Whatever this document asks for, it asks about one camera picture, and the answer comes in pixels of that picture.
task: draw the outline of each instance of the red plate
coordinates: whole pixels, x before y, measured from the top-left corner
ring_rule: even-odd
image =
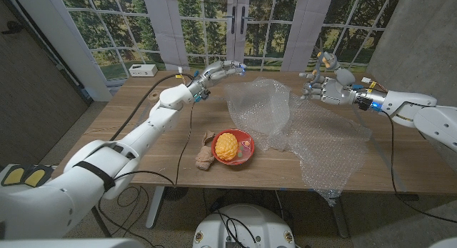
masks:
[[[236,137],[236,140],[238,141],[238,151],[236,153],[236,156],[229,160],[229,161],[224,161],[222,159],[219,159],[217,157],[217,154],[214,150],[214,147],[216,146],[217,139],[221,136],[223,133],[230,133],[233,134]],[[219,134],[217,134],[214,139],[213,143],[211,144],[211,151],[213,152],[214,158],[219,160],[220,162],[227,164],[227,165],[240,165],[246,162],[249,158],[251,158],[252,154],[254,153],[254,140],[252,139],[251,135],[246,133],[245,131],[241,131],[239,129],[227,129]]]

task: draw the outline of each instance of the wooden table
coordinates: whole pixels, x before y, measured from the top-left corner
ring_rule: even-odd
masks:
[[[78,140],[54,172],[60,175],[71,156],[83,145],[95,139],[108,140],[136,106],[138,100],[158,79],[170,72],[161,71],[154,78],[130,78],[121,87],[114,98],[96,118],[86,133]],[[357,74],[358,81],[362,75]],[[223,83],[253,81],[258,76],[276,79],[292,88],[292,92],[301,95],[303,79],[297,73],[254,72],[245,77],[233,76]],[[180,79],[169,79],[159,85],[158,91],[181,83]],[[183,154],[177,174],[179,154],[186,143],[189,133],[191,106],[186,106],[181,113],[178,126],[166,132],[142,159],[140,170],[159,172],[175,180],[180,187],[233,187],[246,189],[310,189],[301,179],[299,161],[291,152],[268,150],[257,151],[251,160],[237,167],[214,162],[206,171],[195,167],[195,156],[200,150],[201,138],[209,129],[219,132],[234,128],[223,99],[222,84],[211,88],[210,98],[194,106],[192,131],[189,144]],[[365,164],[353,173],[344,187],[345,192],[392,192],[390,173],[391,125],[388,120],[373,113],[361,111],[352,106],[333,106],[321,101],[314,101],[319,106],[352,119],[373,131],[372,139],[367,142],[368,153]],[[122,138],[132,130],[142,112],[147,116],[149,103],[145,101],[135,117],[119,135]],[[395,174],[400,191],[414,194],[457,194],[457,177],[454,171],[442,160],[434,148],[417,130],[395,125]],[[133,183],[168,186],[161,177],[150,174],[137,174]]]

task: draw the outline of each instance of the yellow fruit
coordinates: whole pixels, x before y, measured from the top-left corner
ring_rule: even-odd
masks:
[[[238,141],[233,134],[223,133],[217,139],[214,150],[219,159],[229,161],[236,156],[238,151]]]

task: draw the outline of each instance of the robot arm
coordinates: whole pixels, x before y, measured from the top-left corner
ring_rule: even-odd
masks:
[[[100,198],[113,199],[130,183],[141,158],[166,131],[176,126],[184,104],[206,99],[209,87],[246,66],[218,61],[196,77],[161,92],[149,118],[123,139],[93,141],[81,148],[65,166],[64,173],[44,185],[22,192],[0,192],[0,236],[4,239],[62,237],[90,212]]]
[[[362,81],[371,84],[371,88],[354,85],[353,74],[338,67],[333,54],[319,53],[318,60],[327,69],[337,69],[336,78],[321,76],[317,70],[312,74],[300,73],[301,77],[313,79],[303,85],[302,99],[320,99],[336,105],[358,104],[362,110],[384,111],[395,123],[417,128],[457,152],[457,108],[438,106],[435,98],[425,94],[378,91],[373,89],[376,82],[367,78]]]

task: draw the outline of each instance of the yellow pad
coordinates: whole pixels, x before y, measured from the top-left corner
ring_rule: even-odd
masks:
[[[17,184],[21,181],[24,169],[18,168],[9,173],[3,184]]]
[[[41,178],[44,177],[45,173],[46,172],[43,169],[35,171],[30,175],[30,177],[27,177],[25,184],[28,184],[31,187],[36,187],[38,182],[40,182]]]

